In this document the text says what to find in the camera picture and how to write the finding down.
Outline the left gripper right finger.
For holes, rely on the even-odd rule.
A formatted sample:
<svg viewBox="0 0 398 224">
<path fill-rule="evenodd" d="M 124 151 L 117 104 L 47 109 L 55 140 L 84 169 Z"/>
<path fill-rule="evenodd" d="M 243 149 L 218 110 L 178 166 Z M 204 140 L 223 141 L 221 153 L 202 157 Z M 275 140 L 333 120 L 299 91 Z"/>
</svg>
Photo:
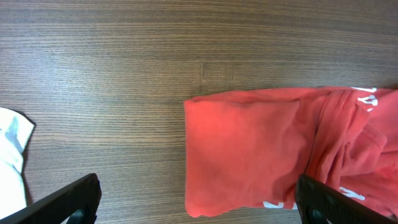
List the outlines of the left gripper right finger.
<svg viewBox="0 0 398 224">
<path fill-rule="evenodd" d="M 295 203 L 302 224 L 397 224 L 304 174 L 296 183 Z"/>
</svg>

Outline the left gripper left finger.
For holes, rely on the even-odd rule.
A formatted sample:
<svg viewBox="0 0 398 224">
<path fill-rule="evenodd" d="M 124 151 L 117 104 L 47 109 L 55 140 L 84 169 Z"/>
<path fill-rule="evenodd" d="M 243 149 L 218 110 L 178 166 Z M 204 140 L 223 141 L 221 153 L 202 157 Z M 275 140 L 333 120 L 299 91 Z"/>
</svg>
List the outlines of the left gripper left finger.
<svg viewBox="0 0 398 224">
<path fill-rule="evenodd" d="M 101 200 L 95 173 L 88 174 L 1 220 L 1 224 L 94 224 Z"/>
</svg>

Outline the red printed t-shirt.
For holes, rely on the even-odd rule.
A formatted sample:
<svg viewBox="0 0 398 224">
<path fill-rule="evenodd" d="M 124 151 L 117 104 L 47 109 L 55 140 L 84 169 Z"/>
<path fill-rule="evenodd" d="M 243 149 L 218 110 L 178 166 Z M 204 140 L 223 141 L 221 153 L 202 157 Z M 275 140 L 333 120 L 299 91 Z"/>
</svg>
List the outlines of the red printed t-shirt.
<svg viewBox="0 0 398 224">
<path fill-rule="evenodd" d="M 227 91 L 185 101 L 185 208 L 295 210 L 306 174 L 397 214 L 397 91 L 327 86 Z"/>
</svg>

